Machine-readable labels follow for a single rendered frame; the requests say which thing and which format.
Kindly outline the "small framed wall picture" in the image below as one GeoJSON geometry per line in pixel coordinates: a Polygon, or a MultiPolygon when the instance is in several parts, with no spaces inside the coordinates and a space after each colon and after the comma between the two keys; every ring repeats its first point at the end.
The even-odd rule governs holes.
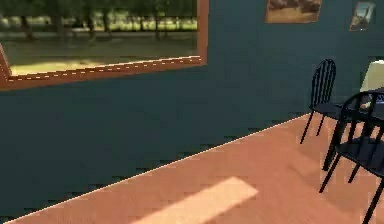
{"type": "Polygon", "coordinates": [[[373,0],[358,1],[351,19],[350,31],[367,30],[374,14],[376,3],[373,0]]]}

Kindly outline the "brown landscape wall picture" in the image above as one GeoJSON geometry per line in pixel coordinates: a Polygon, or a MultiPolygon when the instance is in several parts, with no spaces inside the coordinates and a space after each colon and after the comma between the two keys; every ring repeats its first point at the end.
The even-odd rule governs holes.
{"type": "Polygon", "coordinates": [[[322,0],[268,0],[266,23],[304,24],[317,22],[322,0]]]}

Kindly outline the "brown framed window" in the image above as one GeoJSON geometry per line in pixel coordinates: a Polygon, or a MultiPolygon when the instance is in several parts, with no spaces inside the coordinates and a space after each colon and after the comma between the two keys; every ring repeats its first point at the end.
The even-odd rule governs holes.
{"type": "Polygon", "coordinates": [[[0,92],[203,66],[209,0],[0,0],[0,92]]]}

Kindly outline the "cream coloured chair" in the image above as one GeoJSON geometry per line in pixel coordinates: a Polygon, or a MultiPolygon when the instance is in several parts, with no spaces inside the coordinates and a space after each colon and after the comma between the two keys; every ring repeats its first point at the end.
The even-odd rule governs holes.
{"type": "Polygon", "coordinates": [[[369,90],[384,92],[384,59],[373,61],[368,66],[360,91],[369,90]]]}

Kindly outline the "black slatted chair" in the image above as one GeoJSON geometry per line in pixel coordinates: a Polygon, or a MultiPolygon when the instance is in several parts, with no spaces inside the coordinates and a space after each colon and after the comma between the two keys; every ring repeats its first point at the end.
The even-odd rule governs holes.
{"type": "Polygon", "coordinates": [[[341,158],[355,164],[348,179],[351,183],[363,168],[380,179],[362,224],[369,224],[384,191],[384,91],[359,92],[341,107],[324,164],[328,173],[319,192],[322,193],[341,158]]]}
{"type": "Polygon", "coordinates": [[[316,135],[320,134],[324,118],[337,119],[341,106],[331,101],[332,91],[336,79],[336,63],[333,59],[322,60],[315,69],[312,83],[307,124],[304,128],[300,143],[303,143],[309,125],[311,124],[315,112],[322,115],[316,135]]]}

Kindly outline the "dark table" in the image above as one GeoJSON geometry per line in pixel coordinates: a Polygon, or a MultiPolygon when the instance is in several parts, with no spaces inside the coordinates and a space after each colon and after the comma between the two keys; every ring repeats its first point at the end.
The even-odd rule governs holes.
{"type": "Polygon", "coordinates": [[[351,122],[347,140],[338,150],[370,172],[384,176],[384,92],[357,93],[342,106],[340,121],[351,122]]]}

